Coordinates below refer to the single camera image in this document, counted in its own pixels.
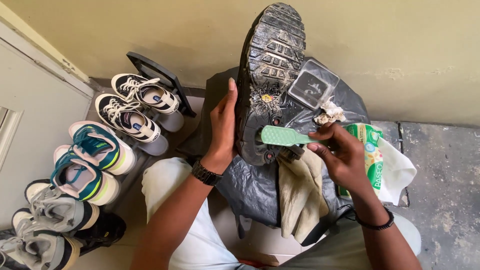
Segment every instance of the black cord bracelet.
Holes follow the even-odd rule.
[[[355,219],[351,219],[349,217],[346,217],[347,219],[351,220],[351,221],[357,221],[360,225],[362,225],[363,227],[367,228],[367,229],[370,229],[370,230],[376,230],[376,231],[381,231],[381,230],[385,230],[387,228],[390,228],[392,227],[392,224],[393,224],[393,221],[394,221],[394,216],[393,216],[393,213],[388,210],[387,207],[384,206],[385,208],[385,211],[387,211],[388,213],[388,217],[390,218],[388,220],[387,223],[385,223],[384,225],[381,225],[381,226],[373,226],[373,225],[370,225],[370,224],[367,224],[365,222],[363,222],[361,219],[359,219],[358,215],[357,215],[357,212],[354,210],[353,206],[351,204],[346,204],[346,205],[343,205],[339,208],[337,208],[337,210],[341,210],[343,207],[348,207],[350,208],[354,213],[355,213]]]

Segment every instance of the hand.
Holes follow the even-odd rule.
[[[235,103],[237,102],[235,80],[228,80],[228,93],[210,113],[212,143],[200,162],[207,170],[223,174],[237,155],[235,142]]]
[[[330,148],[309,143],[307,148],[325,161],[328,175],[337,185],[352,194],[372,189],[365,173],[365,157],[363,143],[352,136],[339,124],[325,123],[317,132],[309,132],[308,136],[317,140],[328,140]]]

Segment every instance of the beige wall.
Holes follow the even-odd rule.
[[[133,72],[125,53],[203,87],[238,65],[253,19],[273,1],[0,0],[91,77]],[[340,75],[372,118],[480,125],[480,1],[288,1],[307,56]]]

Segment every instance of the beige towel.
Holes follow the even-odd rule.
[[[282,237],[296,227],[295,240],[302,243],[318,220],[328,214],[322,195],[322,159],[303,147],[305,153],[292,163],[278,158],[278,185],[282,214]]]

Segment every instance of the clear plastic container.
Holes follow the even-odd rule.
[[[340,78],[315,60],[308,60],[300,70],[298,78],[288,90],[288,94],[310,109],[316,110],[333,91]]]

